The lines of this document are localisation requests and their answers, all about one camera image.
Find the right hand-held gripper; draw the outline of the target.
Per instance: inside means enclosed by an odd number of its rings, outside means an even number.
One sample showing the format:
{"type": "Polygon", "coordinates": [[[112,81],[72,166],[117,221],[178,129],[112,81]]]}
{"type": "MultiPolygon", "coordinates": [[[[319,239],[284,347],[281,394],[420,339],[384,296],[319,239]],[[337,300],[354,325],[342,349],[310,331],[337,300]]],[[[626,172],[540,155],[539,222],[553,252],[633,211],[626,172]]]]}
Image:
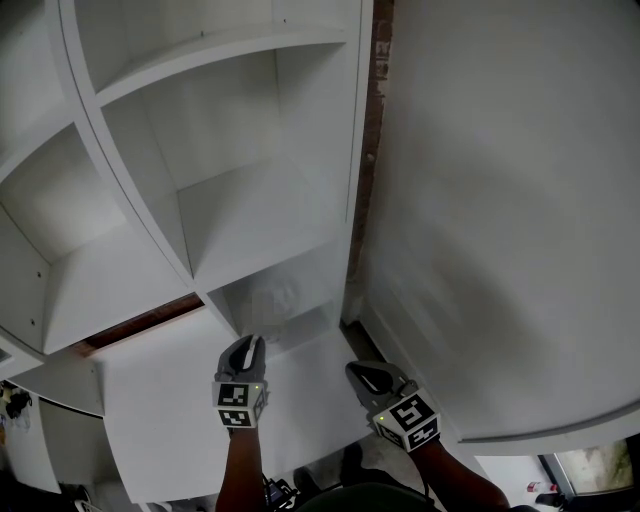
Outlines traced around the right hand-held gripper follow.
{"type": "MultiPolygon", "coordinates": [[[[378,405],[377,388],[394,388],[403,379],[399,368],[379,361],[350,362],[345,374],[363,407],[378,405]]],[[[427,399],[427,392],[420,387],[367,419],[378,436],[410,453],[440,437],[440,414],[427,399]]]]}

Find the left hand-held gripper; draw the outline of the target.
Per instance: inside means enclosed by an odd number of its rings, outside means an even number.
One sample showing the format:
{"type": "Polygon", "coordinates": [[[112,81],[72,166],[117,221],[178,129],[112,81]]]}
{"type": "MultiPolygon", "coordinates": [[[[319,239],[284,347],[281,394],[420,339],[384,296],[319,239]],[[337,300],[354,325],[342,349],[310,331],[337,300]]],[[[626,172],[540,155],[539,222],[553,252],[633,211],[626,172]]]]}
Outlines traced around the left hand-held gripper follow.
{"type": "MultiPolygon", "coordinates": [[[[244,336],[233,342],[220,355],[218,374],[264,372],[266,343],[261,336],[244,336]]],[[[221,424],[230,430],[256,429],[268,404],[266,381],[234,381],[230,376],[217,376],[212,383],[213,406],[221,424]]]]}

